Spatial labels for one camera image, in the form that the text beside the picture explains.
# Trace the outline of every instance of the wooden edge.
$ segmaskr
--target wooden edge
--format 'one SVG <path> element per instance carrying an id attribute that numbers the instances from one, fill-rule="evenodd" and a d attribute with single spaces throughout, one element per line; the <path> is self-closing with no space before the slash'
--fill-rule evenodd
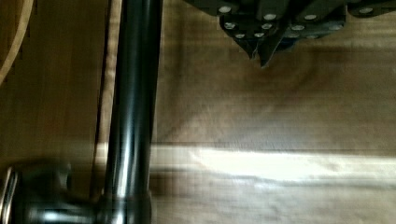
<path id="1" fill-rule="evenodd" d="M 34 1 L 35 0 L 25 0 L 23 3 L 17 32 L 15 34 L 14 40 L 12 41 L 8 55 L 0 68 L 0 86 L 6 78 L 9 70 L 12 67 L 12 64 L 14 64 L 14 61 L 17 58 L 18 52 L 20 51 L 23 38 L 26 34 L 27 26 L 29 24 L 30 16 L 32 14 Z"/>

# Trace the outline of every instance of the black metal pole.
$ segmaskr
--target black metal pole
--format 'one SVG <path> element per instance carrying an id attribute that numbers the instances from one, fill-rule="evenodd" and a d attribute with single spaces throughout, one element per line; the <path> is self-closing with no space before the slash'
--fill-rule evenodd
<path id="1" fill-rule="evenodd" d="M 123 0 L 103 223 L 150 223 L 149 157 L 161 40 L 161 0 Z"/>

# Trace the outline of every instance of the glossy black tube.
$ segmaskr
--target glossy black tube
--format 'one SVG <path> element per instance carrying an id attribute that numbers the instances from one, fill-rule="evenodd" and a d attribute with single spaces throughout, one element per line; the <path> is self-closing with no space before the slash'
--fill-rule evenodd
<path id="1" fill-rule="evenodd" d="M 148 193 L 161 16 L 160 0 L 123 1 L 106 168 L 112 198 Z"/>

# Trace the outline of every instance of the wooden floor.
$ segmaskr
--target wooden floor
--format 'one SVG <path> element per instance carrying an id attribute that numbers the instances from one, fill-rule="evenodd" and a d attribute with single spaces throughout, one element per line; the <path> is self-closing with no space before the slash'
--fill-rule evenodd
<path id="1" fill-rule="evenodd" d="M 68 160 L 75 190 L 87 195 L 92 162 L 98 191 L 106 164 L 117 8 L 98 108 L 106 1 L 36 2 L 0 87 L 0 168 Z M 217 18 L 164 1 L 154 223 L 394 223 L 395 20 L 348 18 L 344 30 L 302 41 L 261 70 Z M 260 163 L 269 154 L 288 159 Z M 296 168 L 299 181 L 275 181 Z"/>

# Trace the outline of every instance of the metal rivet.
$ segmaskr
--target metal rivet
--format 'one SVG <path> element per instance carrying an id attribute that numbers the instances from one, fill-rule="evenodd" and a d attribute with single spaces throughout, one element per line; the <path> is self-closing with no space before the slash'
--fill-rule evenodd
<path id="1" fill-rule="evenodd" d="M 237 35 L 235 35 L 235 37 L 238 38 L 238 39 L 242 39 L 243 37 L 245 37 L 245 35 L 244 34 L 237 34 Z"/>
<path id="2" fill-rule="evenodd" d="M 219 12 L 221 12 L 221 13 L 229 13 L 229 12 L 231 12 L 231 7 L 227 7 L 227 6 L 220 7 L 219 8 Z"/>
<path id="3" fill-rule="evenodd" d="M 341 25 L 341 24 L 336 24 L 336 25 L 333 25 L 333 26 L 329 27 L 329 30 L 331 30 L 331 31 L 337 31 L 337 30 L 341 30 L 343 27 L 344 27 L 344 26 Z"/>
<path id="4" fill-rule="evenodd" d="M 318 37 L 319 37 L 318 35 L 308 35 L 305 38 L 307 38 L 307 39 L 316 39 Z"/>
<path id="5" fill-rule="evenodd" d="M 265 23 L 262 25 L 263 30 L 269 30 L 273 27 L 274 25 L 272 23 Z"/>
<path id="6" fill-rule="evenodd" d="M 266 15 L 264 16 L 264 19 L 265 19 L 266 21 L 273 21 L 275 18 L 276 18 L 276 14 L 266 14 Z"/>
<path id="7" fill-rule="evenodd" d="M 225 22 L 224 23 L 224 28 L 226 28 L 227 30 L 232 30 L 233 28 L 235 28 L 236 24 L 233 22 Z"/>
<path id="8" fill-rule="evenodd" d="M 254 34 L 254 36 L 256 36 L 256 37 L 263 37 L 263 36 L 264 36 L 264 33 L 256 33 L 256 34 Z"/>
<path id="9" fill-rule="evenodd" d="M 318 17 L 317 15 L 306 15 L 306 16 L 304 17 L 304 19 L 305 19 L 306 21 L 312 21 L 312 20 L 316 19 L 317 17 Z"/>
<path id="10" fill-rule="evenodd" d="M 302 31 L 303 29 L 305 29 L 305 26 L 303 26 L 303 25 L 293 25 L 293 26 L 291 26 L 291 30 L 293 30 L 293 31 Z"/>
<path id="11" fill-rule="evenodd" d="M 364 8 L 362 8 L 361 10 L 359 10 L 359 13 L 360 14 L 367 14 L 367 13 L 370 13 L 370 12 L 372 12 L 373 11 L 373 8 L 372 7 L 364 7 Z"/>
<path id="12" fill-rule="evenodd" d="M 288 38 L 297 38 L 299 36 L 300 36 L 299 34 L 295 34 L 295 33 L 287 35 Z"/>

